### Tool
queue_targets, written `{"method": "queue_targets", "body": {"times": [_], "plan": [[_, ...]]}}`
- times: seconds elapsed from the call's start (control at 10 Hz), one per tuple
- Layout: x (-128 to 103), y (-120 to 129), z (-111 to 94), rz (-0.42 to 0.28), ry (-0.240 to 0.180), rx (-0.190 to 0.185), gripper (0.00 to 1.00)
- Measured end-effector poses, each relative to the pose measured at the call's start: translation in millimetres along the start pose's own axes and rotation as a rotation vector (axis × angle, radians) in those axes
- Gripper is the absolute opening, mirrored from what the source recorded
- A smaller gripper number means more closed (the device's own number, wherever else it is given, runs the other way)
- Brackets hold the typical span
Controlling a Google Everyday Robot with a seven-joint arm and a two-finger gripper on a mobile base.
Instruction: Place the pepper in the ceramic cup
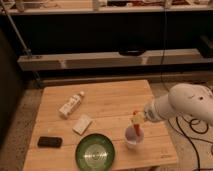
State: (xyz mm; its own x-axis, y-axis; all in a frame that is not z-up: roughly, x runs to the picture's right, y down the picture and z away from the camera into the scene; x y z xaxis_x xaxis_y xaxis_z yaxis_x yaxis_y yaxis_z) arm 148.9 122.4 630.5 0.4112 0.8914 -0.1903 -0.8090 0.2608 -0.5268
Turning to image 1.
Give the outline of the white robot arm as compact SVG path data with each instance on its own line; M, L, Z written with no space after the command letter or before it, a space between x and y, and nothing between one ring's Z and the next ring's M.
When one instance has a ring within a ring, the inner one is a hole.
M135 111L134 125L146 121L160 122L170 118L191 115L213 126L213 92L203 85L180 83L167 94L154 98L142 111Z

